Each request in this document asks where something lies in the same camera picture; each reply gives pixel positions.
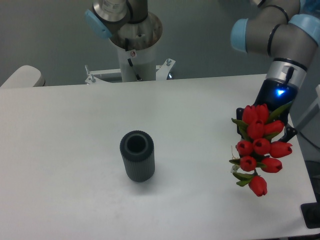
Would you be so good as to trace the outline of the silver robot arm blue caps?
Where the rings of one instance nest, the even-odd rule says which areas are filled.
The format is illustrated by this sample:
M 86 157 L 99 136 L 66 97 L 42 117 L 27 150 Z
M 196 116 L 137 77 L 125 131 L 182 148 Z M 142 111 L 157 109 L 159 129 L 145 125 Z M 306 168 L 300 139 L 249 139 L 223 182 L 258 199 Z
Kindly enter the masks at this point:
M 266 104 L 270 111 L 284 110 L 276 119 L 284 122 L 280 141 L 285 143 L 297 134 L 288 124 L 291 104 L 320 47 L 320 20 L 301 13 L 305 3 L 304 0 L 253 0 L 258 15 L 238 20 L 230 34 L 234 49 L 273 59 L 254 105 Z

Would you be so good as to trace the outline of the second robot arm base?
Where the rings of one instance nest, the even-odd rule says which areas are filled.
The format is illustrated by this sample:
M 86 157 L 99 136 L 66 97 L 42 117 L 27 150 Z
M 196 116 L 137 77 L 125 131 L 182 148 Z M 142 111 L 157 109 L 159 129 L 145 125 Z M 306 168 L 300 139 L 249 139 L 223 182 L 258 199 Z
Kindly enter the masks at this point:
M 84 18 L 98 37 L 125 51 L 148 49 L 163 34 L 163 25 L 149 11 L 147 0 L 95 0 Z

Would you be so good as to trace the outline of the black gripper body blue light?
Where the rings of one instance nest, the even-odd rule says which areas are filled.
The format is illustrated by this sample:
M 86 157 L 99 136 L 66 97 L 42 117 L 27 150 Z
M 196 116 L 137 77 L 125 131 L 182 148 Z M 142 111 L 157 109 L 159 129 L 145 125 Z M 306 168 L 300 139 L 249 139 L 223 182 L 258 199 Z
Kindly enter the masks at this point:
M 275 79 L 265 79 L 255 99 L 254 106 L 266 104 L 270 113 L 288 103 L 293 103 L 298 88 L 292 84 L 284 85 Z

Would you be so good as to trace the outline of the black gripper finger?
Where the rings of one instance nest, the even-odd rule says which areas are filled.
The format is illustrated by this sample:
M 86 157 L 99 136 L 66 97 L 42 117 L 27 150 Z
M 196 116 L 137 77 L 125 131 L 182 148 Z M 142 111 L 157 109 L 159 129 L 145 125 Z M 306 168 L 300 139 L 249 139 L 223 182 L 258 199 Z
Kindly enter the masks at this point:
M 290 120 L 284 126 L 283 136 L 279 139 L 282 143 L 288 143 L 294 136 L 296 136 L 298 131 L 291 125 Z
M 247 134 L 248 124 L 243 121 L 244 108 L 238 107 L 236 109 L 236 127 L 237 133 L 241 136 L 243 140 L 249 140 L 250 137 Z

